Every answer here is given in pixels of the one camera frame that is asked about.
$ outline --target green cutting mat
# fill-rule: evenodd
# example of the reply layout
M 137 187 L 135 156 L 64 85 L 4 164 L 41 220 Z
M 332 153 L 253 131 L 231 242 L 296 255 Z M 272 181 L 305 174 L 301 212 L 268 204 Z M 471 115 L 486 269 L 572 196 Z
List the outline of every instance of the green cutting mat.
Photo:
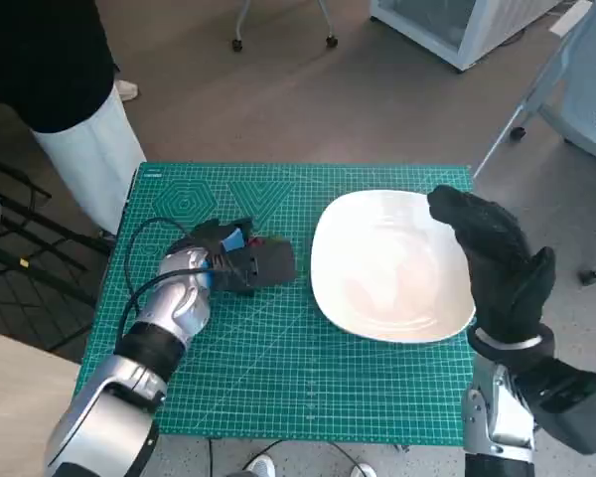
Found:
M 192 342 L 158 415 L 162 432 L 461 445 L 461 392 L 471 377 L 465 335 L 429 345 L 359 338 L 321 314 L 309 282 L 312 236 L 329 203 L 353 191 L 427 193 L 437 184 L 471 188 L 462 167 L 142 165 L 77 386 L 113 349 L 128 299 L 123 253 L 142 221 L 168 216 L 191 228 L 212 217 L 253 216 L 259 234 L 291 239 L 298 279 L 253 298 L 212 296 L 210 323 Z M 155 276 L 178 237 L 167 225 L 144 231 L 131 256 L 135 287 Z

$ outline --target black metal rack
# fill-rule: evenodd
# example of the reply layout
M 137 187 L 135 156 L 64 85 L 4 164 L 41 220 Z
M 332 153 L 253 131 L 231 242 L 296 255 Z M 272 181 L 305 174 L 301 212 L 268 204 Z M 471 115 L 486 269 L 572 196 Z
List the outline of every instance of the black metal rack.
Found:
M 26 174 L 0 174 L 29 190 L 28 206 L 0 194 L 0 334 L 56 352 L 90 329 L 110 245 L 40 214 L 52 195 Z

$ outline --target white plate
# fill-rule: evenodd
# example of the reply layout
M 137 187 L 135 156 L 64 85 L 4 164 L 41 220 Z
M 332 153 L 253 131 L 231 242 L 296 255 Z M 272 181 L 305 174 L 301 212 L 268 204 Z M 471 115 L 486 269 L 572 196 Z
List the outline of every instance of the white plate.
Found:
M 475 312 L 466 256 L 422 194 L 363 191 L 332 202 L 316 227 L 311 283 L 329 320 L 376 340 L 444 340 Z

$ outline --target black shirt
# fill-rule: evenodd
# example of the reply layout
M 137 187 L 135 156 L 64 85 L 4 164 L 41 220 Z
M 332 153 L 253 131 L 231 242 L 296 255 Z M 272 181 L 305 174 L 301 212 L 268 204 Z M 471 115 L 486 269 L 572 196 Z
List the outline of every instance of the black shirt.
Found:
M 0 0 L 0 102 L 33 130 L 91 117 L 114 68 L 93 0 Z

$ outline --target white sneaker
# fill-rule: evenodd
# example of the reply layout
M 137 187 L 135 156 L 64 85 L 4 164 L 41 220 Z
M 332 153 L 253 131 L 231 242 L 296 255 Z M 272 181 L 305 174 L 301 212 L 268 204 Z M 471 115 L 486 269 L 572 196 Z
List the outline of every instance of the white sneaker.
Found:
M 247 466 L 249 472 L 253 472 L 258 477 L 276 477 L 276 467 L 274 461 L 266 454 L 259 455 Z
M 360 469 L 358 468 L 358 466 L 355 466 L 351 471 L 351 477 L 365 477 L 365 474 L 367 475 L 367 477 L 377 477 L 377 474 L 375 473 L 373 468 L 368 464 L 360 464 Z
M 119 93 L 122 101 L 130 101 L 139 95 L 139 86 L 134 82 L 124 81 L 123 79 L 115 80 L 115 87 Z

